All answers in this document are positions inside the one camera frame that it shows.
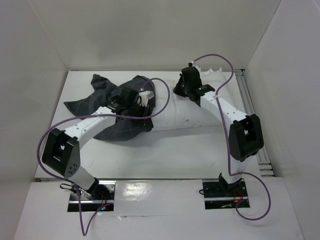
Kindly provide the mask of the white pillow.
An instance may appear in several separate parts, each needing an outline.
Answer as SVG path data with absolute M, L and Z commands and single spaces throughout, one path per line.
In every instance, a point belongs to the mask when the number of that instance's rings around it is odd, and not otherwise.
M 224 72 L 222 68 L 217 70 L 211 68 L 206 72 L 202 71 L 200 78 L 204 85 L 209 84 L 213 88 L 218 89 L 220 85 L 228 80 L 230 75 L 230 72 Z M 188 98 L 183 98 L 174 94 L 173 88 L 178 82 L 179 73 L 175 72 L 172 76 L 162 78 L 170 89 L 170 99 L 164 111 L 151 119 L 153 123 L 151 131 L 170 131 L 192 127 L 221 125 L 221 121 L 206 109 L 199 107 Z M 152 83 L 155 86 L 155 108 L 152 112 L 152 114 L 154 114 L 158 113 L 164 107 L 168 99 L 168 91 L 161 81 L 153 80 Z M 233 75 L 230 82 L 225 85 L 218 94 L 237 109 L 244 111 L 235 75 Z

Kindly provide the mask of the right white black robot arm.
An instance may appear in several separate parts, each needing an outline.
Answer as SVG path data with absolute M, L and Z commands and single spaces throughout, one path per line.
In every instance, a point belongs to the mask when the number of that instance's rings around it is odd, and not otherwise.
M 249 159 L 264 146 L 260 118 L 236 109 L 212 86 L 203 85 L 199 70 L 191 63 L 179 75 L 173 93 L 188 98 L 222 122 L 227 135 L 227 167 L 218 177 L 217 188 L 223 196 L 230 196 L 240 184 Z

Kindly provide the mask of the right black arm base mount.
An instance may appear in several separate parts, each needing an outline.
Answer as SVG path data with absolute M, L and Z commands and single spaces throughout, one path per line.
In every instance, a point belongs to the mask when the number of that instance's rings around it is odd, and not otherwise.
M 223 184 L 218 179 L 204 179 L 202 189 L 199 194 L 204 198 L 204 207 L 206 210 L 222 210 L 250 208 L 250 201 L 247 192 L 247 186 L 242 179 L 231 189 L 223 189 Z

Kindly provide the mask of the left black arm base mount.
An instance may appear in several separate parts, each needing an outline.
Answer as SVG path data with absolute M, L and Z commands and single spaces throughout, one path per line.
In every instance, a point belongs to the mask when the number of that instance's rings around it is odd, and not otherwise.
M 62 190 L 69 191 L 67 212 L 79 212 L 79 199 L 74 185 L 61 183 Z M 114 182 L 100 184 L 93 192 L 89 193 L 78 187 L 82 212 L 113 212 L 116 184 Z

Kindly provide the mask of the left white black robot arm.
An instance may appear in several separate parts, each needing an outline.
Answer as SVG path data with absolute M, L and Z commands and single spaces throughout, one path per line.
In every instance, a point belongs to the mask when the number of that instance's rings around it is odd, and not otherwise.
M 103 186 L 81 166 L 82 147 L 92 138 L 106 142 L 128 141 L 153 128 L 149 116 L 155 107 L 155 93 L 124 87 L 102 103 L 90 117 L 64 130 L 54 128 L 42 154 L 42 162 L 81 188 L 88 200 Z

